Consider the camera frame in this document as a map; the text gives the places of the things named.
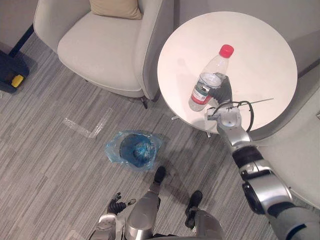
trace gray carpet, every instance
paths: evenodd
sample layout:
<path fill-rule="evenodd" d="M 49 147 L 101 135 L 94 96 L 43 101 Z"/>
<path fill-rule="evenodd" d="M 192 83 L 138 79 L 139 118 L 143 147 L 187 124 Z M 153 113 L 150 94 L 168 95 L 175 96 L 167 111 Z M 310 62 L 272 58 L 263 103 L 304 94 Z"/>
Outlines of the gray carpet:
<path fill-rule="evenodd" d="M 168 176 L 156 233 L 191 234 L 184 210 L 199 189 L 200 207 L 220 220 L 227 239 L 276 239 L 267 219 L 250 210 L 238 169 L 218 135 L 209 139 L 171 120 L 174 114 L 161 97 L 146 110 L 137 100 L 84 81 L 35 34 L 21 51 L 30 76 L 16 94 L 0 99 L 0 239 L 64 240 L 72 230 L 88 239 L 115 193 L 139 199 L 155 171 L 131 171 L 110 163 L 104 153 L 105 144 L 123 130 L 163 139 L 154 169 L 164 165 Z M 63 124 L 68 118 L 92 131 L 109 108 L 111 117 L 96 138 Z"/>

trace plastic water bottle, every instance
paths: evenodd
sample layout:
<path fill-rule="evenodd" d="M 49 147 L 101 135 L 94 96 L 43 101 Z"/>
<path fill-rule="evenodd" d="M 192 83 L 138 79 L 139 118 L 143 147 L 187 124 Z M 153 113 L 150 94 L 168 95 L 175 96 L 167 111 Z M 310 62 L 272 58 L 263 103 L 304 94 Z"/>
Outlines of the plastic water bottle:
<path fill-rule="evenodd" d="M 221 85 L 227 72 L 229 58 L 233 52 L 234 48 L 225 44 L 221 47 L 219 54 L 205 66 L 189 99 L 189 106 L 193 111 L 200 112 L 203 110 L 212 98 L 209 96 L 209 90 Z"/>

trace white round table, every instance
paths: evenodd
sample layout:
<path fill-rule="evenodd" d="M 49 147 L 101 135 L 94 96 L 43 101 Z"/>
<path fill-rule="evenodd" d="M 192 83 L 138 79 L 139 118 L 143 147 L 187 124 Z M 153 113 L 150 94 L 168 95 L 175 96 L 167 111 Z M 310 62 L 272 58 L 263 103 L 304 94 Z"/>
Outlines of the white round table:
<path fill-rule="evenodd" d="M 197 129 L 217 133 L 217 122 L 205 119 L 210 106 L 195 112 L 190 109 L 188 100 L 199 74 L 224 44 L 234 47 L 226 73 L 233 100 L 255 102 L 273 98 L 252 105 L 251 130 L 258 129 L 277 118 L 290 103 L 297 85 L 297 66 L 285 39 L 253 16 L 211 12 L 176 29 L 164 44 L 158 61 L 161 93 L 180 119 Z M 244 129 L 250 123 L 248 110 L 248 107 L 240 107 Z"/>

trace blue plastic bag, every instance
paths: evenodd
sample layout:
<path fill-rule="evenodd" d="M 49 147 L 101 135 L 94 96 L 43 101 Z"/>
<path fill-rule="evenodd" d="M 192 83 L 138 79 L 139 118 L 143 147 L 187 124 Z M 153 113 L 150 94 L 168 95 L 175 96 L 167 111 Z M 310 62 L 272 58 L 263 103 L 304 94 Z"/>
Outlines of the blue plastic bag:
<path fill-rule="evenodd" d="M 162 140 L 141 131 L 120 131 L 105 146 L 105 154 L 112 163 L 126 165 L 134 171 L 152 169 Z"/>

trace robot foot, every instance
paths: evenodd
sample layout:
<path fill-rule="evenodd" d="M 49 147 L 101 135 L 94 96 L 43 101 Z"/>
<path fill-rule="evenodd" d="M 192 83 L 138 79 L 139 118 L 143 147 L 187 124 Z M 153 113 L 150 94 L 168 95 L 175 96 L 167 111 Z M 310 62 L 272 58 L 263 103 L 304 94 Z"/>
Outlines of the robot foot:
<path fill-rule="evenodd" d="M 156 170 L 153 182 L 160 185 L 162 183 L 162 181 L 164 180 L 165 176 L 166 176 L 166 169 L 164 166 L 160 166 Z"/>
<path fill-rule="evenodd" d="M 189 200 L 189 204 L 185 209 L 185 215 L 186 215 L 186 220 L 185 220 L 185 226 L 187 228 L 193 229 L 195 227 L 195 216 L 196 216 L 196 212 L 195 211 L 190 211 L 191 208 L 193 207 L 198 207 L 199 204 L 201 203 L 202 200 L 202 192 L 197 190 L 195 191 Z"/>

